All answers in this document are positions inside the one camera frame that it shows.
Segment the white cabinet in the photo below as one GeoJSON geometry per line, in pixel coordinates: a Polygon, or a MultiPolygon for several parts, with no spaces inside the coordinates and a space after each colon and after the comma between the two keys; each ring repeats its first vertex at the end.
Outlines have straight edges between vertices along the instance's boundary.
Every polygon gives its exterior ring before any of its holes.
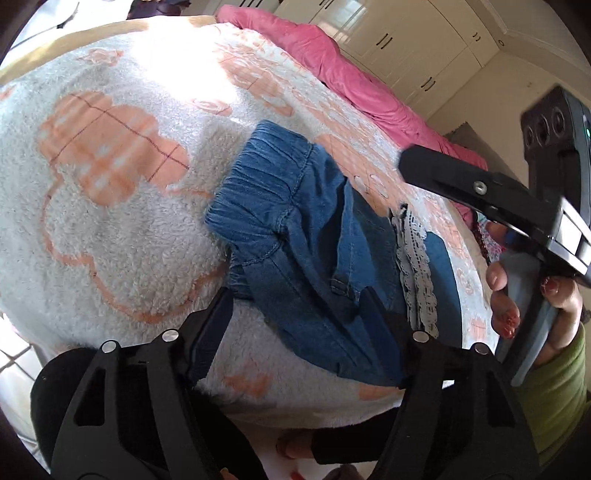
{"type": "Polygon", "coordinates": [[[276,14],[318,25],[425,119],[498,51],[465,0],[285,0],[276,14]]]}
{"type": "Polygon", "coordinates": [[[368,4],[368,0],[328,0],[311,23],[318,25],[329,37],[335,38],[349,20],[368,4]]]}
{"type": "Polygon", "coordinates": [[[499,48],[490,32],[465,0],[430,0],[460,34],[481,66],[496,55],[499,48]]]}
{"type": "Polygon", "coordinates": [[[275,15],[294,23],[310,23],[323,5],[330,0],[285,0],[275,15]]]}
{"type": "Polygon", "coordinates": [[[404,102],[434,78],[466,43],[427,0],[398,1],[388,40],[366,62],[404,102]]]}
{"type": "Polygon", "coordinates": [[[279,0],[209,0],[209,3],[203,8],[199,4],[193,4],[190,9],[195,13],[186,11],[183,15],[215,15],[222,5],[236,5],[237,7],[246,8],[260,8],[261,10],[267,10],[268,12],[274,12],[279,6],[279,0]]]}
{"type": "Polygon", "coordinates": [[[368,65],[378,48],[390,39],[388,23],[396,1],[374,1],[363,5],[334,36],[340,47],[357,61],[368,65]]]}
{"type": "Polygon", "coordinates": [[[478,60],[469,48],[465,48],[435,78],[429,81],[415,97],[408,102],[423,118],[437,112],[454,94],[480,70],[478,60]]]}

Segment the bare foot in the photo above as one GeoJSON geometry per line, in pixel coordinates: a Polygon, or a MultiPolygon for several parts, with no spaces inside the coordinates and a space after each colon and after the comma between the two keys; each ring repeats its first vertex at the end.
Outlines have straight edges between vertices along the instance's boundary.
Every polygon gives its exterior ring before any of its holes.
{"type": "Polygon", "coordinates": [[[312,454],[312,434],[312,430],[287,432],[277,440],[277,453],[292,460],[314,458],[312,454]]]}

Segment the white lace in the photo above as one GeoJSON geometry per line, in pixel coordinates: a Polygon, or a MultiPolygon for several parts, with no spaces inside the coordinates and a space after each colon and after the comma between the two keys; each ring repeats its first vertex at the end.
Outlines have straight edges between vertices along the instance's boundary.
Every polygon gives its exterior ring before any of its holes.
{"type": "Polygon", "coordinates": [[[429,257],[424,243],[427,231],[406,204],[402,205],[400,214],[392,219],[392,225],[397,233],[396,258],[407,301],[408,321],[413,330],[418,330],[419,324],[422,324],[429,335],[437,338],[437,297],[433,293],[429,257]]]}

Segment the pink bedspread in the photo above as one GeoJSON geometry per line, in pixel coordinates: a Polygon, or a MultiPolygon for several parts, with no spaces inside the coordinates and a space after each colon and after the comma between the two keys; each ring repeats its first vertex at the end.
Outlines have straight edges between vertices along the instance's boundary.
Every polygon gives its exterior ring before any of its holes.
{"type": "MultiPolygon", "coordinates": [[[[333,92],[371,118],[399,147],[423,145],[488,170],[484,158],[429,128],[379,79],[362,72],[343,57],[337,43],[318,26],[298,25],[258,8],[233,5],[221,7],[217,20],[255,30],[281,47],[333,92]]],[[[472,227],[470,209],[460,204],[456,206],[468,227],[472,227]]]]}

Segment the red nail polish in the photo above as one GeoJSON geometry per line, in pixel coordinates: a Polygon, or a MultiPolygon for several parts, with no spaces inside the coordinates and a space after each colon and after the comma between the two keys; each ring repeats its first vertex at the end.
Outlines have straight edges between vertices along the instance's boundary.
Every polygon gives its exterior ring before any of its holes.
{"type": "Polygon", "coordinates": [[[556,295],[558,293],[558,282],[550,277],[546,277],[542,282],[542,293],[545,295],[556,295]]]}
{"type": "Polygon", "coordinates": [[[505,324],[505,326],[511,327],[513,329],[517,328],[519,325],[519,317],[513,312],[505,312],[501,316],[501,321],[505,324]]]}
{"type": "Polygon", "coordinates": [[[504,326],[501,330],[501,336],[505,340],[513,340],[513,337],[515,336],[515,328],[508,325],[504,326]]]}

